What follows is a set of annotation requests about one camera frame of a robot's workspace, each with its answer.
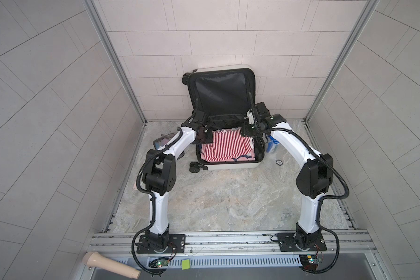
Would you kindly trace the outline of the red white striped garment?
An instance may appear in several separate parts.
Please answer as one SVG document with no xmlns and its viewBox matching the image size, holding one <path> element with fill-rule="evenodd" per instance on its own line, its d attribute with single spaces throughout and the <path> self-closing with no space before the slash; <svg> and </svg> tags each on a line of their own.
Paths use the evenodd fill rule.
<svg viewBox="0 0 420 280">
<path fill-rule="evenodd" d="M 240 134 L 240 128 L 222 129 L 213 132 L 213 143 L 202 144 L 199 155 L 210 159 L 237 158 L 241 155 L 255 155 L 254 140 Z"/>
</svg>

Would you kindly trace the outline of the clear black-trimmed toiletry pouch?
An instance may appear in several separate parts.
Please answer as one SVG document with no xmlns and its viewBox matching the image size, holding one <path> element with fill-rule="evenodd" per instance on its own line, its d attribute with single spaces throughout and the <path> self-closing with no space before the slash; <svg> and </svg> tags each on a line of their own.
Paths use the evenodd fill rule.
<svg viewBox="0 0 420 280">
<path fill-rule="evenodd" d="M 170 133 L 170 134 L 166 134 L 166 135 L 162 134 L 160 138 L 157 138 L 156 140 L 153 141 L 154 149 L 161 150 L 161 147 L 165 146 L 175 136 L 176 136 L 176 134 L 174 134 L 174 133 Z"/>
</svg>

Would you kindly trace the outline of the pink shark print garment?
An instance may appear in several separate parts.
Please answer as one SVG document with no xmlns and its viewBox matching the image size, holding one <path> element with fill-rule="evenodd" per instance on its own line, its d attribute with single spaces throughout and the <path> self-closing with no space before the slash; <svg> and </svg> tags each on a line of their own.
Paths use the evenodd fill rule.
<svg viewBox="0 0 420 280">
<path fill-rule="evenodd" d="M 201 157 L 203 161 L 210 162 L 210 163 L 225 163 L 225 162 L 249 162 L 249 161 L 255 161 L 255 155 L 241 155 L 239 157 L 228 157 L 225 159 L 210 159 L 209 157 L 202 156 Z"/>
</svg>

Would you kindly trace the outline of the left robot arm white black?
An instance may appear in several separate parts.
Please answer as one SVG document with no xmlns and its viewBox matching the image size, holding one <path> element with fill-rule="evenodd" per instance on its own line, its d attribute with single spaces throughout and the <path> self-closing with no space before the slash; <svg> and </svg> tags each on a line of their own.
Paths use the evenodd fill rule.
<svg viewBox="0 0 420 280">
<path fill-rule="evenodd" d="M 189 145 L 206 139 L 204 131 L 207 120 L 208 114 L 194 112 L 177 128 L 177 133 L 171 140 L 158 149 L 148 151 L 138 172 L 136 189 L 150 196 L 150 221 L 142 232 L 147 244 L 155 251 L 162 252 L 168 247 L 168 199 L 177 179 L 176 162 Z"/>
</svg>

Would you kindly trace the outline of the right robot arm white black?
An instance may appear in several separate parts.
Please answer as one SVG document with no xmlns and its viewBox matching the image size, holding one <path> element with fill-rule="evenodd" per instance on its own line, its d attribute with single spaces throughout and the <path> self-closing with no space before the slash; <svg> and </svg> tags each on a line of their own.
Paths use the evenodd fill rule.
<svg viewBox="0 0 420 280">
<path fill-rule="evenodd" d="M 263 102 L 252 103 L 247 118 L 248 123 L 241 128 L 243 136 L 272 136 L 301 167 L 296 186 L 303 200 L 296 224 L 295 244 L 300 250 L 314 248 L 322 238 L 322 231 L 328 231 L 320 224 L 323 201 L 348 198 L 350 190 L 347 182 L 333 167 L 333 158 L 329 154 L 323 155 L 314 150 L 281 115 L 271 115 Z"/>
</svg>

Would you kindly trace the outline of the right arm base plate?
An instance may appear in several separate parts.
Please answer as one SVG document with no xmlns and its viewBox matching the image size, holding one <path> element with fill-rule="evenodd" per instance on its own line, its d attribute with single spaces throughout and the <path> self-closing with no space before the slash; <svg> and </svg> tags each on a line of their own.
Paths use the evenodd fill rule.
<svg viewBox="0 0 420 280">
<path fill-rule="evenodd" d="M 321 232 L 307 234 L 305 232 L 277 233 L 271 241 L 278 243 L 281 252 L 316 252 L 327 250 Z"/>
</svg>

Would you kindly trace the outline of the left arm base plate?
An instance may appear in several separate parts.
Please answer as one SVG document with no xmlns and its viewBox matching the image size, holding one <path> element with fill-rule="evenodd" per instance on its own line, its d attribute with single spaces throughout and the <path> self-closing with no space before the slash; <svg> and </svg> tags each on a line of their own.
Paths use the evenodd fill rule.
<svg viewBox="0 0 420 280">
<path fill-rule="evenodd" d="M 184 253 L 185 242 L 185 234 L 144 234 L 135 242 L 136 253 Z"/>
</svg>

